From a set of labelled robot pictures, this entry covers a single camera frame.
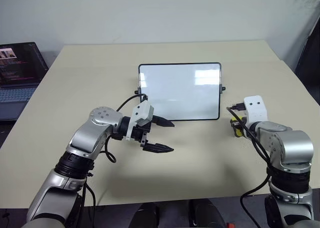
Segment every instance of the laptop screen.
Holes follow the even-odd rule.
[[[40,83],[48,67],[34,42],[0,45],[0,85]]]

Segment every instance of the yellow object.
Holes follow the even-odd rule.
[[[230,123],[231,123],[231,126],[233,128],[234,135],[236,137],[243,137],[244,133],[243,133],[242,129],[238,128],[238,127],[240,127],[240,125],[235,126],[235,125],[233,125],[234,122],[238,122],[238,121],[237,121],[237,119],[235,117],[232,117]]]

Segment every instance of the whiteboard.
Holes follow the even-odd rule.
[[[140,93],[154,115],[168,120],[216,120],[220,115],[220,63],[141,64]]]

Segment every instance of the black cable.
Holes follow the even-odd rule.
[[[264,154],[262,154],[262,152],[259,150],[259,148],[257,147],[257,144],[254,140],[251,141],[253,144],[253,147],[255,148],[256,152],[259,154],[259,156],[262,157],[262,159],[264,159],[265,162],[268,163],[268,159],[264,156]]]
[[[239,122],[239,124],[242,126],[243,129],[245,129],[246,134],[249,134],[249,137],[251,138],[251,142],[256,150],[256,152],[259,154],[259,156],[266,162],[267,166],[272,170],[272,164],[270,161],[270,156],[268,155],[268,153],[266,152],[265,148],[263,147],[263,145],[260,143],[260,141],[255,137],[255,135],[249,130],[248,127],[246,127],[246,125],[243,123],[243,121],[240,119],[240,117],[232,111],[231,108],[227,107],[226,108],[228,110],[228,112],[230,112],[235,118],[236,120]],[[253,221],[253,223],[256,225],[256,227],[261,228],[261,226],[258,224],[258,222],[254,219],[254,217],[250,214],[250,212],[247,210],[247,208],[244,205],[244,197],[248,196],[249,194],[256,192],[258,190],[260,190],[262,187],[264,187],[269,179],[270,179],[270,175],[268,174],[265,178],[265,180],[256,188],[244,193],[241,197],[240,197],[240,204],[242,209],[245,211],[245,213],[250,217],[250,219]]]
[[[76,228],[80,227],[82,215],[83,215],[83,212],[84,212],[85,200],[86,200],[86,188],[87,188],[87,182],[84,183],[83,188],[82,188],[82,200],[81,200],[78,220],[77,220],[76,226],[75,226]]]
[[[264,161],[267,163],[268,167],[271,169],[272,165],[271,165],[270,157],[269,157],[268,153],[266,152],[265,148],[260,143],[260,141],[249,130],[249,128],[246,127],[246,125],[243,123],[243,121],[240,119],[240,117],[235,112],[233,112],[231,108],[227,107],[226,109],[229,111],[229,113],[231,113],[237,119],[237,121],[242,126],[242,128],[245,129],[246,134],[247,135],[249,134],[249,137],[251,138],[251,140],[253,139],[255,141],[255,143],[259,146],[259,148],[262,150],[264,156],[261,156],[260,152],[258,152],[258,154],[261,156],[262,159],[264,159]]]
[[[257,186],[256,188],[252,189],[251,191],[248,191],[246,193],[244,193],[241,197],[240,197],[240,204],[242,206],[242,209],[246,212],[246,214],[251,218],[251,220],[253,221],[253,223],[256,225],[256,227],[258,228],[261,228],[261,226],[258,224],[258,222],[254,219],[254,217],[250,214],[250,212],[246,209],[245,205],[244,205],[244,197],[246,197],[247,195],[253,193],[253,192],[256,192],[258,190],[260,190],[262,187],[265,186],[265,184],[268,183],[270,179],[270,175],[268,174],[267,177],[265,178],[265,180],[259,185]]]
[[[91,226],[92,226],[92,228],[95,228],[96,196],[95,196],[94,191],[90,188],[90,186],[87,183],[85,185],[86,185],[86,188],[88,189],[88,191],[92,195],[92,200],[93,200],[93,215],[92,215],[92,219],[91,219],[91,214],[90,214],[90,207],[88,208],[88,212],[89,212],[89,219],[91,221]]]
[[[117,160],[115,158],[115,156],[111,153],[108,152],[108,142],[110,140],[111,136],[108,136],[107,139],[105,140],[105,144],[104,144],[104,151],[100,151],[99,153],[105,153],[106,157],[109,159],[109,161],[111,161],[112,163],[116,163]]]
[[[120,105],[120,107],[117,109],[117,112],[119,112],[120,109],[121,109],[123,106],[125,106],[125,104],[126,104],[127,102],[129,102],[131,99],[134,99],[135,97],[143,97],[143,96],[146,96],[146,97],[147,97],[146,94],[142,93],[142,94],[136,94],[136,95],[128,98],[126,101],[123,102],[123,104]]]

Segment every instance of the white wall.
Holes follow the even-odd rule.
[[[64,44],[265,39],[294,69],[319,14],[319,0],[0,0],[0,44],[35,41],[51,65]]]

